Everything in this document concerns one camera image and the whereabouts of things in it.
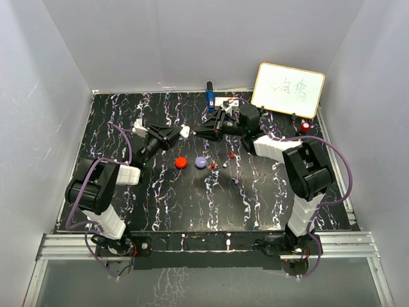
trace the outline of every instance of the purple cap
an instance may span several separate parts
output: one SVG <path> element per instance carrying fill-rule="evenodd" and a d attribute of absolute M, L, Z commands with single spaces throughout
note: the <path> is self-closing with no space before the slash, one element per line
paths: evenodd
<path fill-rule="evenodd" d="M 205 157 L 197 157 L 194 161 L 194 165 L 196 165 L 198 169 L 204 169 L 206 167 L 206 164 L 207 160 Z"/>

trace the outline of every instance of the white wall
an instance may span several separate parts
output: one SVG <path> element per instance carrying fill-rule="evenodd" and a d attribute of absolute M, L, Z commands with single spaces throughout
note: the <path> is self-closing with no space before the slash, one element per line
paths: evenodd
<path fill-rule="evenodd" d="M 40 0 L 0 1 L 0 305 L 21 306 L 91 91 Z"/>
<path fill-rule="evenodd" d="M 327 71 L 363 0 L 43 0 L 93 90 L 253 87 L 267 61 Z"/>
<path fill-rule="evenodd" d="M 351 163 L 351 200 L 373 232 L 396 302 L 408 306 L 409 3 L 366 1 L 327 73 L 321 99 Z"/>

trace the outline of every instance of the red object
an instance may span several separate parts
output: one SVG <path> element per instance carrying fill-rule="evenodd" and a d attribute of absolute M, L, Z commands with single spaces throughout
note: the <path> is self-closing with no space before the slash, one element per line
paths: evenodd
<path fill-rule="evenodd" d="M 310 127 L 309 123 L 302 123 L 301 124 L 301 131 L 302 132 L 307 132 L 309 130 L 309 127 Z"/>
<path fill-rule="evenodd" d="M 186 158 L 179 157 L 174 162 L 174 165 L 176 165 L 177 168 L 185 168 L 186 165 L 187 165 L 187 160 L 186 160 Z"/>

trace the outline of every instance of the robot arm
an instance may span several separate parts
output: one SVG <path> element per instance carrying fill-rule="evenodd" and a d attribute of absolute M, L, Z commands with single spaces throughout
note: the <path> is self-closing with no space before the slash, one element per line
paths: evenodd
<path fill-rule="evenodd" d="M 111 250 L 128 250 L 129 244 L 124 239 L 126 224 L 120 219 L 111 205 L 115 185 L 137 185 L 143 176 L 146 162 L 151 159 L 159 149 L 169 150 L 179 137 L 189 136 L 189 127 L 159 127 L 150 125 L 148 129 L 136 121 L 132 132 L 146 139 L 136 153 L 132 154 L 132 163 L 119 164 L 114 162 L 101 162 L 95 168 L 86 184 L 84 193 L 79 201 L 79 208 L 91 221 L 97 223 L 100 235 L 97 244 L 110 247 Z M 81 186 L 94 159 L 83 159 L 73 174 L 65 192 L 68 203 L 74 203 L 79 195 Z"/>
<path fill-rule="evenodd" d="M 260 127 L 258 110 L 251 104 L 240 107 L 238 121 L 232 119 L 229 110 L 229 102 L 224 102 L 208 121 L 193 129 L 194 135 L 212 141 L 221 141 L 225 134 L 241 136 L 242 145 L 250 154 L 284 163 L 295 198 L 280 248 L 305 247 L 311 240 L 307 232 L 314 228 L 313 223 L 310 230 L 307 225 L 335 179 L 321 144 L 317 140 L 285 141 L 266 135 Z"/>

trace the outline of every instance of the glass panel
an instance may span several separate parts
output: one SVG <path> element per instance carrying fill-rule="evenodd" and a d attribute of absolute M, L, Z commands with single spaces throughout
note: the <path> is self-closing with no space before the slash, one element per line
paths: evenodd
<path fill-rule="evenodd" d="M 258 268 L 126 273 L 117 283 L 93 261 L 49 261 L 37 307 L 381 306 L 365 258 L 324 258 L 301 282 Z"/>

